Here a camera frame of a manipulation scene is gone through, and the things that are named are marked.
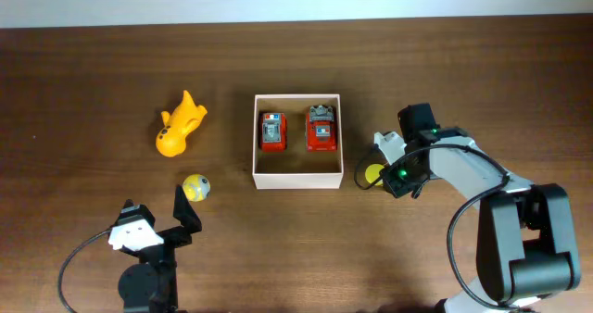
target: yellow round object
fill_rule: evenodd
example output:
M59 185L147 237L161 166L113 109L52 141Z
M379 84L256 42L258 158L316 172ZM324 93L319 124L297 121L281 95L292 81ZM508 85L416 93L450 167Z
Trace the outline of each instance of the yellow round object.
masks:
M385 167L381 164L372 164L364 171L364 178L368 183L374 182L381 176L381 169ZM377 182L377 185L383 185L383 180Z
M210 195L210 181L200 174L188 176L182 187L185 197L191 202L199 202Z

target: red toy car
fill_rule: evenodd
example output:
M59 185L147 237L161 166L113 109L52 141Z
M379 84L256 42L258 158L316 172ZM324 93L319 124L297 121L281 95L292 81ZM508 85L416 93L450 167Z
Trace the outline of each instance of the red toy car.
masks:
M283 113L265 113L261 119L259 145L263 152L286 149L286 117Z
M334 109L331 106L312 106L307 113L307 150L335 151Z

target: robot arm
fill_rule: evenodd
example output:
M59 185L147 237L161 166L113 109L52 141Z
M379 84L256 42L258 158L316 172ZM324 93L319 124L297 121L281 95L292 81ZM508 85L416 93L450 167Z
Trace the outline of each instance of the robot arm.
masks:
M449 182L466 199L501 183L500 169L504 168L485 161L487 156L477 156L476 152L483 152L465 131L441 129L428 104L408 106L398 118L403 138L395 132L374 135L375 147L390 165L377 181L381 179L395 198L410 192L417 198L424 185L436 179ZM469 284L470 292L498 305L484 307L465 291L441 301L440 312L494 312L512 304L521 307L574 289L580 282L566 192L556 184L534 185L504 171L507 184L480 201L478 278ZM524 227L540 231L539 238L524 242Z

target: wire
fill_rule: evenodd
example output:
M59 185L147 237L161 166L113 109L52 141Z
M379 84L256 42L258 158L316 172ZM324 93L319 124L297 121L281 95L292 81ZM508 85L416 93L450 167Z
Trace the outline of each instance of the wire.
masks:
M72 258L78 254L78 252L82 251L82 249L84 247L86 247L88 244L92 244L93 242L95 242L97 239L99 239L100 237L104 236L105 234L108 234L111 232L111 228L108 228L98 234L95 234L94 236L92 236L91 238L89 238L88 240L86 240L84 243L82 243L81 245L79 245L78 247L76 247L76 249L74 249L72 251L72 253L70 253L70 255L66 258L66 260L64 261L64 263L62 264L62 268L59 269L59 274L57 276L57 295L59 296L59 300L62 302L62 305L66 308L66 310L70 313L76 313L76 311L74 310L74 308L72 308L69 304L68 301L66 301L66 298L64 297L64 294L62 293L62 279L64 278L64 271L66 270L66 267L68 266L68 264L71 262Z
M373 186L375 186L379 181L383 180L385 178L385 176L391 172L392 170L396 169L399 165L401 165L404 161L406 161L408 158L413 157L415 155L420 154L421 152L425 152L428 150L432 150L432 149L437 149L437 148L448 148L448 149L460 149L462 151L474 154L476 156L481 157L483 160L487 161L490 165L492 165L502 176L501 182L499 184L497 184L496 186L487 189L483 192L481 192L480 194L472 197L471 199L469 199L467 202L465 202L458 210L457 212L455 212L455 214L453 215L453 218L451 219L451 222L448 225L448 230L447 230L447 253L448 253L448 261L451 265L451 268L453 269L453 274L455 275L455 278L457 279L457 282L460 284L461 289L463 289L463 291L470 296L475 302L477 302L478 304L482 305L483 307L487 307L490 309L496 309L496 310L515 310L518 312L523 311L520 307L516 307L516 306L506 306L506 305L493 305L488 303L487 301L485 301L484 299L480 298L477 294L475 294L470 288L469 286L465 283L465 281L463 280L463 278L461 277L459 268L457 267L457 262L455 262L455 254L453 252L453 232L455 231L455 225L457 225L458 220L460 219L461 215L463 215L463 213L465 211L467 211L468 208L470 208L471 206L473 206L476 202L480 201L483 198L486 198L492 194L496 194L497 192L501 191L502 188L504 188L507 183L509 183L509 181L511 180L511 177L509 176L509 172L507 170L505 170L496 160L494 160L493 158L491 158L490 156L488 156L487 154L477 151L475 149L472 149L470 146L466 146L466 145L459 145L459 144L433 144L433 145L428 145L425 147L421 147L418 148L414 151L411 151L409 153L407 153L406 155L400 157L398 160L394 161L393 164L391 164L388 168L386 168L383 173L373 182L371 182L368 186L361 186L357 180L357 173L359 172L360 169L360 164L362 163L362 160L364 160L366 157L368 157L371 152L375 151L377 149L377 147L375 146L373 150L371 150L371 152L369 152L369 154L367 156L365 156L356 166L355 171L354 171L354 183L356 183L357 186L359 186L360 189L362 190L368 190L371 189Z

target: orange toy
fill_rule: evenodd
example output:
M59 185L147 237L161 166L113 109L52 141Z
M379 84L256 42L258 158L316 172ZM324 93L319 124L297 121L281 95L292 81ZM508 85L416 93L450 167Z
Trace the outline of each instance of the orange toy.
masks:
M163 111L165 128L157 135L157 150L165 157L175 157L185 151L185 137L202 123L208 112L203 106L196 106L194 99L183 91L183 100L173 114Z

